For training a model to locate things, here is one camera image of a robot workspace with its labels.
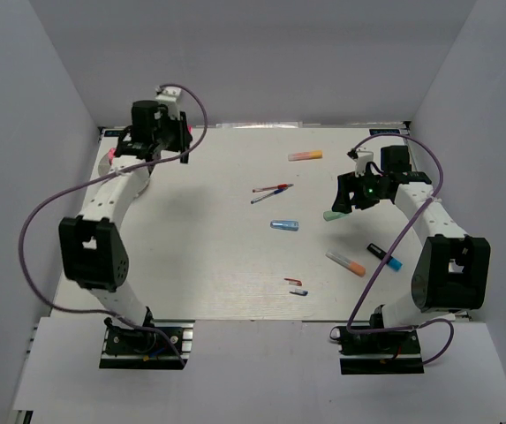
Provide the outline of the orange pink highlighter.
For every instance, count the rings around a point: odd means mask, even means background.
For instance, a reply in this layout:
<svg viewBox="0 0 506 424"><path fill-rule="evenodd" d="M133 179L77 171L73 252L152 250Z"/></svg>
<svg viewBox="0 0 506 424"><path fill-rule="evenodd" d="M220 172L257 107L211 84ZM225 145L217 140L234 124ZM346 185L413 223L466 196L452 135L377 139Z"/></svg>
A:
<svg viewBox="0 0 506 424"><path fill-rule="evenodd" d="M323 153L321 150L313 150L307 152L299 152L288 155L289 162L299 162L299 161L307 161L307 160L317 160L322 159Z"/></svg>

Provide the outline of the grey orange highlighter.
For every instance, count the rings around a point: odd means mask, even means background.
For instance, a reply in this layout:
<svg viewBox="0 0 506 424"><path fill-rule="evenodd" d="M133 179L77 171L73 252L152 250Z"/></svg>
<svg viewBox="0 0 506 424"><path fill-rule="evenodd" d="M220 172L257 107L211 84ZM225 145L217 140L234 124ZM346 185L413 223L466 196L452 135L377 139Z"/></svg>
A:
<svg viewBox="0 0 506 424"><path fill-rule="evenodd" d="M326 257L332 260L334 263L340 265L341 267L349 270L356 276L363 277L366 274L366 269L362 265L346 258L345 256L339 254L338 252L328 250L326 252Z"/></svg>

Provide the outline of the black blue highlighter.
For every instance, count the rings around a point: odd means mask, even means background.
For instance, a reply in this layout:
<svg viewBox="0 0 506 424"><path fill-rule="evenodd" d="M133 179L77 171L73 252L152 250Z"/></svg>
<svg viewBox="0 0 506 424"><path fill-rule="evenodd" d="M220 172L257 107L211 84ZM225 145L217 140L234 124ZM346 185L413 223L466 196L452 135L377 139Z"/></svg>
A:
<svg viewBox="0 0 506 424"><path fill-rule="evenodd" d="M379 260L383 260L386 257L387 252L381 247L377 246L374 243L370 243L367 245L366 250L370 252L373 256L375 256ZM390 256L386 265L395 271L399 271L403 264L394 256Z"/></svg>

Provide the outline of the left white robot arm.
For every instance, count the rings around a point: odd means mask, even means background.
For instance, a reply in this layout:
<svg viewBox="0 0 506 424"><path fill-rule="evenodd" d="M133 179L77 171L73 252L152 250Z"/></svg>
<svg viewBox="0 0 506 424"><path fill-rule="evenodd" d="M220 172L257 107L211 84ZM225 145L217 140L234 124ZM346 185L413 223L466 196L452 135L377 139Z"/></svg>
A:
<svg viewBox="0 0 506 424"><path fill-rule="evenodd" d="M110 166L90 202L58 232L64 274L92 294L103 307L132 322L126 342L136 352L155 346L156 330L147 325L150 311L127 283L129 257L119 230L132 202L146 189L162 151L183 153L192 142L185 113L177 100L158 95L132 104L132 124L117 138Z"/></svg>

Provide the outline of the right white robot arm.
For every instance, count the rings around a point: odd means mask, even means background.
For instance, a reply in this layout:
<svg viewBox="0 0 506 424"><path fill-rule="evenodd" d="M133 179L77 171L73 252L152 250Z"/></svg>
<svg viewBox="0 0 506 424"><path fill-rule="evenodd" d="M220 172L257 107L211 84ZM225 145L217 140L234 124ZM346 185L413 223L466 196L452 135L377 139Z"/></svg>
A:
<svg viewBox="0 0 506 424"><path fill-rule="evenodd" d="M348 155L355 169L338 177L332 211L347 215L391 201L407 218L405 229L415 231L422 246L409 291L376 309L378 322L368 331L370 345L389 352L399 344L400 330L480 308L491 247L485 238L469 235L449 216L429 176L412 169L408 148L383 148L379 170L373 169L371 152L353 149Z"/></svg>

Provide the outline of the green eraser case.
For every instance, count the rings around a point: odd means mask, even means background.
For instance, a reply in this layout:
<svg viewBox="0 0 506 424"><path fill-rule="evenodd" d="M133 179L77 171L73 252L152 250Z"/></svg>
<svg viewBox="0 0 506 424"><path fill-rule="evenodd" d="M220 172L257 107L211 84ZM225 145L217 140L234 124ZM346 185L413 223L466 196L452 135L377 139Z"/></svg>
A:
<svg viewBox="0 0 506 424"><path fill-rule="evenodd" d="M323 219L326 222L334 221L334 220L340 219L342 217L345 217L345 213L334 212L334 211L331 211L331 210L325 211L323 213Z"/></svg>

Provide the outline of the blue translucent cap case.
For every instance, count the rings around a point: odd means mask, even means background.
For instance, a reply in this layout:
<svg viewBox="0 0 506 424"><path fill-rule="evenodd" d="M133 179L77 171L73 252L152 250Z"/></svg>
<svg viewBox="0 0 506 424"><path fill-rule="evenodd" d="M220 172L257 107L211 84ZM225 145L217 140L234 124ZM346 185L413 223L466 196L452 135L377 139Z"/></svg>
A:
<svg viewBox="0 0 506 424"><path fill-rule="evenodd" d="M275 230L298 231L299 223L293 220L272 220L270 227Z"/></svg>

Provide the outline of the red pen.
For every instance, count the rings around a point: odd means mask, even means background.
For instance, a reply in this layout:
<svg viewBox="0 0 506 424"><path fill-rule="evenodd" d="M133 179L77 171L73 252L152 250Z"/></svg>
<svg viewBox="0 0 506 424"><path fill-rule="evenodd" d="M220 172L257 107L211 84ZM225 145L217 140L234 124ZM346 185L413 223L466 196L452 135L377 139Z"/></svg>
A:
<svg viewBox="0 0 506 424"><path fill-rule="evenodd" d="M293 184L281 184L281 185L272 185L267 187L261 187L261 188L254 188L252 190L253 193L264 193L264 192L281 192L284 190L287 190L288 188L293 187Z"/></svg>

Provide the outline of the blue label sticker right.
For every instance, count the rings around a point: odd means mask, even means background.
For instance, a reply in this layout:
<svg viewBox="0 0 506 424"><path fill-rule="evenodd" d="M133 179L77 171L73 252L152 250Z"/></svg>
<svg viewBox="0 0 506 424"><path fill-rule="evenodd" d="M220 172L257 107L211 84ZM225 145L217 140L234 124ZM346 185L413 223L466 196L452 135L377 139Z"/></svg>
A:
<svg viewBox="0 0 506 424"><path fill-rule="evenodd" d="M394 128L384 128L384 129L369 129L370 135L377 134L401 134L399 129Z"/></svg>

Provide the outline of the blue pen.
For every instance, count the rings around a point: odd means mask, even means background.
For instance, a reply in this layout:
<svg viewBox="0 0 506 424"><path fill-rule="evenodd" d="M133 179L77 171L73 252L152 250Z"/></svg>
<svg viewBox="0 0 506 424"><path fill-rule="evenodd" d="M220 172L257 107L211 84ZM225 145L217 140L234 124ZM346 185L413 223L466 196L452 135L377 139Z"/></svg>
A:
<svg viewBox="0 0 506 424"><path fill-rule="evenodd" d="M270 198L270 197L273 197L273 196L275 196L275 195L278 195L278 194L280 194L280 193L282 193L282 192L284 192L284 191L286 191L286 190L287 190L287 188L278 188L278 189L275 189L275 190L271 191L270 193L266 193L266 194L263 194L263 195L262 195L262 196L260 196L260 197L257 197L257 198L255 198L255 199L252 199L252 200L250 201L250 204L251 204L251 205L254 205L254 204L259 203L259 202L261 202L261 201L264 201L264 200L266 200L266 199L268 199L268 198Z"/></svg>

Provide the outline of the white round organizer container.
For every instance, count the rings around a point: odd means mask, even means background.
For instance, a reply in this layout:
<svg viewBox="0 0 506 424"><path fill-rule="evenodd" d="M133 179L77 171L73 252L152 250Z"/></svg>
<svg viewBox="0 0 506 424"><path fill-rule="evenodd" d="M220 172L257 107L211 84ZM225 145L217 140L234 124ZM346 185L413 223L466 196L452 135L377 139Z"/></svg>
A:
<svg viewBox="0 0 506 424"><path fill-rule="evenodd" d="M102 156L102 158L98 163L97 172L99 177L102 177L110 173L113 162L115 160L115 157L112 160L108 158L108 152ZM147 190L147 187L150 183L150 174L148 168L141 168L140 170L136 170L136 173L138 176L142 177L142 181L138 183L138 191L135 194L135 197L139 197Z"/></svg>

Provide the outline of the red pen cap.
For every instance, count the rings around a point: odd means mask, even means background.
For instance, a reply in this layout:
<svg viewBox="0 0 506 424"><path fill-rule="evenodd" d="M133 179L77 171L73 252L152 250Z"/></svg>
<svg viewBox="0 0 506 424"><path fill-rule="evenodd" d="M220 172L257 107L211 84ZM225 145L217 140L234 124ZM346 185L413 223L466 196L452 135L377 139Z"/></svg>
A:
<svg viewBox="0 0 506 424"><path fill-rule="evenodd" d="M294 285L294 286L298 286L298 287L302 286L302 282L298 279L285 278L284 281L286 281L290 285Z"/></svg>

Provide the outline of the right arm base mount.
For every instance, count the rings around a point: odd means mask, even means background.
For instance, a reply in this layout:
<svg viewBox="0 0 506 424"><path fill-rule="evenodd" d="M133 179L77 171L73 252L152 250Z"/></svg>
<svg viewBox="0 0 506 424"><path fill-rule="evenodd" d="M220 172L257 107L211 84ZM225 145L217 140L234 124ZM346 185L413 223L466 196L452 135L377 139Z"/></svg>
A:
<svg viewBox="0 0 506 424"><path fill-rule="evenodd" d="M417 332L355 335L345 326L329 333L339 346L342 375L419 375L424 373Z"/></svg>

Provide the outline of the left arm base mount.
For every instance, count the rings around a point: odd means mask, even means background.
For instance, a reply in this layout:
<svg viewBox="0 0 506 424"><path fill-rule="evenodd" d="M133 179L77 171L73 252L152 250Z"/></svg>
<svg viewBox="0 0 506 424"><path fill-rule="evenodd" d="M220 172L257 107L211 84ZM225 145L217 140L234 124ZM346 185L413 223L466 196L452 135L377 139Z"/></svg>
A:
<svg viewBox="0 0 506 424"><path fill-rule="evenodd" d="M155 333L120 328L104 320L106 332L99 361L100 369L183 370L193 342L193 322L154 322L174 344L182 363L169 343Z"/></svg>

